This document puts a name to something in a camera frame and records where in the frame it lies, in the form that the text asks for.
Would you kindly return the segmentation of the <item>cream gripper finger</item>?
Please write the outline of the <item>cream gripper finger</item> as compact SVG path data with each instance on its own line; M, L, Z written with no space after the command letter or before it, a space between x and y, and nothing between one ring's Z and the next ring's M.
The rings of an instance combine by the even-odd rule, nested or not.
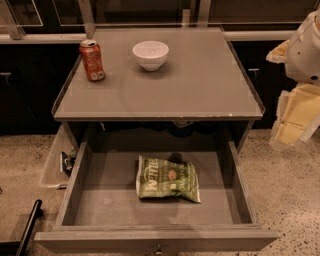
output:
M284 63L286 61L286 51L288 44L288 40L280 43L277 47L275 47L267 54L266 60L276 64Z
M291 91L283 90L276 116L269 141L274 150L307 142L320 126L320 87L298 83Z

